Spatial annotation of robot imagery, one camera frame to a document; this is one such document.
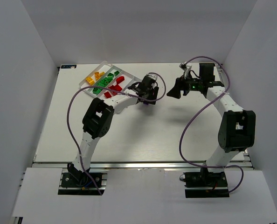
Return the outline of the small green lego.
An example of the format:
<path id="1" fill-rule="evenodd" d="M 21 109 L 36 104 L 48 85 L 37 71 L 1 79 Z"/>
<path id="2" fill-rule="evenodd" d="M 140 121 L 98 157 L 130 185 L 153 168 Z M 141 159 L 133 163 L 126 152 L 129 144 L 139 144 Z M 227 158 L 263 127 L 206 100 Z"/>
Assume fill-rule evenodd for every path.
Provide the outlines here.
<path id="1" fill-rule="evenodd" d="M 109 73 L 107 77 L 113 78 L 113 77 L 114 77 L 114 74 Z"/>

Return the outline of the green bush lego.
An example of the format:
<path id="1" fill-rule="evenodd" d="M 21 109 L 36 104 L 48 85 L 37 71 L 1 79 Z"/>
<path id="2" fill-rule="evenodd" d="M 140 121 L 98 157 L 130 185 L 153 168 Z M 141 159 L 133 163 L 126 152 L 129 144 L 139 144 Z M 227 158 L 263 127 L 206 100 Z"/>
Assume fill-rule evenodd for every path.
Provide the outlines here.
<path id="1" fill-rule="evenodd" d="M 105 84 L 109 84 L 111 81 L 112 81 L 112 78 L 111 78 L 111 77 L 105 78 L 105 79 L 104 79 L 104 83 L 105 83 Z"/>

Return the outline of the large yellow rounded lego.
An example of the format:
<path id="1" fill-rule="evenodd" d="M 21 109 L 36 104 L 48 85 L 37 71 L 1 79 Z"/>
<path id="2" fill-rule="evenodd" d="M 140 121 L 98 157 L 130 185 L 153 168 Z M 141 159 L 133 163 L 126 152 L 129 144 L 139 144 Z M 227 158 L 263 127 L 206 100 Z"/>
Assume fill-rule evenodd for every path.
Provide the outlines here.
<path id="1" fill-rule="evenodd" d="M 95 81 L 91 78 L 91 77 L 86 77 L 86 82 L 88 83 L 88 85 L 93 86 Z"/>

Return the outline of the red sloped lego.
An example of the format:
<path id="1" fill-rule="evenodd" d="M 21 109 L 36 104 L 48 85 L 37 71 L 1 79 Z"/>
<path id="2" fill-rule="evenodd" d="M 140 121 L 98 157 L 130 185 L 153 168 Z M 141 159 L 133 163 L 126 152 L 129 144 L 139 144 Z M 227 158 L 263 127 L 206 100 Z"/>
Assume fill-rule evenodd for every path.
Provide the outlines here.
<path id="1" fill-rule="evenodd" d="M 121 82 L 123 82 L 125 80 L 125 77 L 124 76 L 119 76 L 117 79 L 116 79 L 116 83 L 117 84 L 120 84 Z"/>

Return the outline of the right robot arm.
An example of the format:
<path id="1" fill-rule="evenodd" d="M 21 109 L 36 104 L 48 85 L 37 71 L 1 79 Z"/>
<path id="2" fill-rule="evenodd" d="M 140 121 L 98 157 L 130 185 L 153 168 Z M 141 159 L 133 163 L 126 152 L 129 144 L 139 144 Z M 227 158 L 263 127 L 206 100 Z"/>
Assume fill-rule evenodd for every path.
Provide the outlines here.
<path id="1" fill-rule="evenodd" d="M 174 87 L 167 96 L 176 99 L 186 96 L 191 91 L 198 91 L 209 101 L 189 121 L 196 119 L 201 112 L 213 105 L 222 117 L 217 139 L 218 146 L 209 159 L 199 166 L 196 173 L 185 173 L 180 179 L 187 188 L 218 187 L 218 183 L 226 179 L 224 170 L 234 168 L 231 160 L 240 152 L 254 145 L 256 114 L 239 106 L 227 93 L 228 88 L 214 76 L 214 63 L 200 63 L 199 74 L 182 63 L 184 73 L 177 78 Z"/>

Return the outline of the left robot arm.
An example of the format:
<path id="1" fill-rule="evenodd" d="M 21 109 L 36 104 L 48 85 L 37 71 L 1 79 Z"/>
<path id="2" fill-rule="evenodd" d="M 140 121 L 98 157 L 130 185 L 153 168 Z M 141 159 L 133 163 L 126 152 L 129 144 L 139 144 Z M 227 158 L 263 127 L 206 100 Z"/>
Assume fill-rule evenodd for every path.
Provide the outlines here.
<path id="1" fill-rule="evenodd" d="M 108 133 L 113 116 L 138 103 L 153 105 L 156 103 L 159 91 L 157 78 L 158 74 L 148 73 L 140 82 L 134 82 L 125 91 L 119 84 L 104 87 L 105 99 L 94 98 L 82 119 L 83 136 L 80 144 L 70 128 L 69 113 L 73 102 L 69 103 L 67 126 L 76 143 L 78 154 L 75 160 L 67 165 L 67 169 L 76 186 L 83 187 L 90 181 L 96 183 L 96 180 L 89 174 L 91 159 L 97 143 Z"/>

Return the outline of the green 2x4 lego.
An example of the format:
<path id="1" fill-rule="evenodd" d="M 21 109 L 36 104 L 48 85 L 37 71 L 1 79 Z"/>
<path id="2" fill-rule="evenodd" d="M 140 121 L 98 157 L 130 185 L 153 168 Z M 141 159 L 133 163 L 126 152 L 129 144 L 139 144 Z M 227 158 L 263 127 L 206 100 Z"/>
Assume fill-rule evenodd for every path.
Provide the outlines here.
<path id="1" fill-rule="evenodd" d="M 101 87 L 105 87 L 107 84 L 106 84 L 106 80 L 102 79 L 101 81 L 99 81 L 97 83 L 97 86 L 101 86 Z"/>

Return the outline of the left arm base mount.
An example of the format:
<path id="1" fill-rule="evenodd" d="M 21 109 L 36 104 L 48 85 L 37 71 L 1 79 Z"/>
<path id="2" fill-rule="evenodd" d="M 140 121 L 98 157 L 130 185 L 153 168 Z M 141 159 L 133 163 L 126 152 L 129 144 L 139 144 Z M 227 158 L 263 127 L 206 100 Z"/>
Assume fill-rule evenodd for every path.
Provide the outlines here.
<path id="1" fill-rule="evenodd" d="M 67 164 L 67 171 L 62 172 L 58 195 L 66 196 L 101 196 L 106 187 L 107 173 L 77 170 L 72 163 Z"/>

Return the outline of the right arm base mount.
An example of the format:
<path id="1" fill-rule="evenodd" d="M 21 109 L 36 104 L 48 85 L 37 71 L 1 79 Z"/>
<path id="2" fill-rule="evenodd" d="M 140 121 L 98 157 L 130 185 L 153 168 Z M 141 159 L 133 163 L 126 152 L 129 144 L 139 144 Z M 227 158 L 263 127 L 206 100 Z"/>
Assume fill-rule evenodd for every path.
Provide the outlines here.
<path id="1" fill-rule="evenodd" d="M 179 180 L 185 184 L 186 198 L 229 197 L 225 172 L 213 173 L 201 168 L 198 172 L 183 173 Z"/>

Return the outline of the yellow 2x4 lego brick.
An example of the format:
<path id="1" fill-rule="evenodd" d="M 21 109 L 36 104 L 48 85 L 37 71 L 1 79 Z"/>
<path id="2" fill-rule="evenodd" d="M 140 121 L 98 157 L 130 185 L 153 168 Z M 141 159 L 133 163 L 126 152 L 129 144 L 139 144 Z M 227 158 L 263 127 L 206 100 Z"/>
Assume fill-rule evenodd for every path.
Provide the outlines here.
<path id="1" fill-rule="evenodd" d="M 94 73 L 95 79 L 98 80 L 101 76 L 99 72 Z"/>

